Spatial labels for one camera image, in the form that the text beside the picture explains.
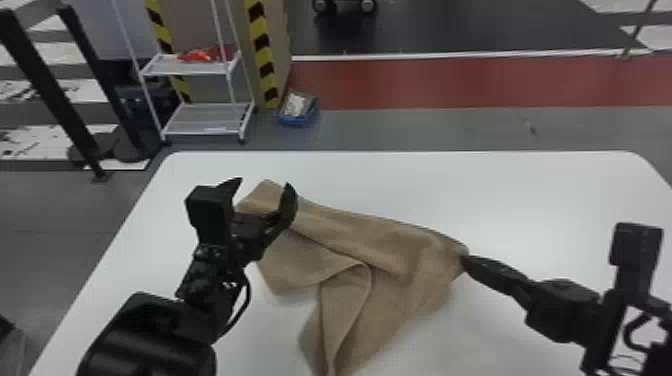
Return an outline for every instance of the cloth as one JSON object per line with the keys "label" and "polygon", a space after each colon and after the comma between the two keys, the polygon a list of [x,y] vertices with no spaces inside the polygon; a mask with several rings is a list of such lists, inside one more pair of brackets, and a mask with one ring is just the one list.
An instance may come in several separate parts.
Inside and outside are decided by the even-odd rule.
{"label": "cloth", "polygon": [[[264,181],[238,209],[272,211],[281,193],[281,186]],[[315,375],[343,376],[410,319],[445,301],[465,253],[462,243],[438,232],[300,198],[291,229],[269,247],[259,268],[274,294],[319,286],[300,346]]]}

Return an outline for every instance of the red object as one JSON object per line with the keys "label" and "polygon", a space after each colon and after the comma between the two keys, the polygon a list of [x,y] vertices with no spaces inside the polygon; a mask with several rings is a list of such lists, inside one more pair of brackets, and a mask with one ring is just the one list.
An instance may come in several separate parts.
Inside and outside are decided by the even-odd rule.
{"label": "red object", "polygon": [[[226,52],[226,57],[228,61],[233,59],[233,46],[225,45],[224,50]],[[195,50],[190,50],[183,52],[177,56],[178,59],[186,62],[215,62],[223,61],[222,51],[219,46],[212,46],[208,48],[198,48]]]}
{"label": "red object", "polygon": [[325,110],[670,106],[672,56],[295,62],[288,87]]}

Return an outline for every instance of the black stanchion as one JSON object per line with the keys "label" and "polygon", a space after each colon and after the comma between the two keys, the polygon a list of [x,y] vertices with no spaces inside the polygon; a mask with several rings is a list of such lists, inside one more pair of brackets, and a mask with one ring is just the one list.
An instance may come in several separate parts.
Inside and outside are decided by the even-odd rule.
{"label": "black stanchion", "polygon": [[621,56],[619,56],[620,59],[625,60],[630,58],[630,51],[638,43],[637,39],[639,38],[639,34],[642,32],[644,25],[646,25],[646,22],[649,20],[649,17],[651,16],[651,13],[653,13],[653,9],[656,7],[657,3],[658,0],[649,0],[649,2],[646,4],[646,9],[644,9],[644,12],[639,18],[639,21],[637,21],[637,25],[635,25],[635,30],[630,35],[630,41],[628,45],[625,46]]}
{"label": "black stanchion", "polygon": [[96,51],[84,32],[82,23],[77,16],[75,9],[70,6],[64,6],[58,9],[58,15],[63,20],[63,23],[68,27],[70,34],[75,39],[79,50],[84,55],[86,62],[89,64],[93,75],[100,84],[100,87],[105,92],[114,113],[119,119],[119,126],[114,131],[118,136],[118,142],[114,147],[114,157],[122,162],[138,162],[148,158],[152,158],[161,148],[161,139],[156,132],[140,131],[134,125],[134,121],[129,115],[127,109],[124,107],[119,94],[114,88],[114,84],[110,74],[101,64]]}
{"label": "black stanchion", "polygon": [[6,318],[4,318],[2,315],[0,315],[0,344],[2,344],[2,341],[7,338],[9,333],[14,330],[14,325],[7,321]]}
{"label": "black stanchion", "polygon": [[58,81],[23,30],[19,19],[10,9],[0,10],[0,41],[74,144],[68,151],[68,157],[74,161],[77,160],[78,154],[81,154],[85,164],[91,166],[93,170],[94,181],[106,181],[109,174],[103,170],[98,161],[111,155],[116,137],[110,133],[94,138],[89,133],[84,121],[65,96]]}

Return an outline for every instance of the stanchion base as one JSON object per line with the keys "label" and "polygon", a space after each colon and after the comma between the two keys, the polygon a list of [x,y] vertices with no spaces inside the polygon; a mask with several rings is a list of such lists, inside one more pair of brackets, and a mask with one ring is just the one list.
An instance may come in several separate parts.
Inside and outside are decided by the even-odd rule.
{"label": "stanchion base", "polygon": [[[98,144],[98,150],[94,153],[93,158],[95,158],[97,161],[113,158],[114,156],[112,151],[114,150],[114,146],[119,142],[117,135],[110,132],[96,133],[92,136]],[[75,145],[72,145],[68,149],[68,159],[77,167],[84,167],[87,164],[86,160],[82,156],[82,153],[79,152],[79,149],[77,149]]]}
{"label": "stanchion base", "polygon": [[114,174],[113,171],[105,171],[105,175],[103,176],[94,176],[93,179],[91,179],[91,183],[92,184],[107,183],[112,178],[113,174]]}
{"label": "stanchion base", "polygon": [[114,146],[112,154],[114,158],[124,163],[135,163],[144,161],[145,159],[154,158],[154,156],[161,150],[161,139],[156,132],[140,131],[138,132],[142,139],[143,148],[136,148],[126,136],[123,128],[117,127],[113,132],[117,135],[119,142]]}

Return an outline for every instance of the gray floor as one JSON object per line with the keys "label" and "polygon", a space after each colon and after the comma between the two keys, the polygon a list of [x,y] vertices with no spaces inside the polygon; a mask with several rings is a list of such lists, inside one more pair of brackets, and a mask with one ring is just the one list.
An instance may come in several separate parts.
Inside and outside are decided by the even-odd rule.
{"label": "gray floor", "polygon": [[28,368],[160,161],[177,150],[631,150],[672,179],[672,108],[333,111],[311,129],[259,115],[249,135],[245,147],[181,140],[148,171],[117,172],[103,185],[87,172],[0,171],[0,312],[27,334]]}

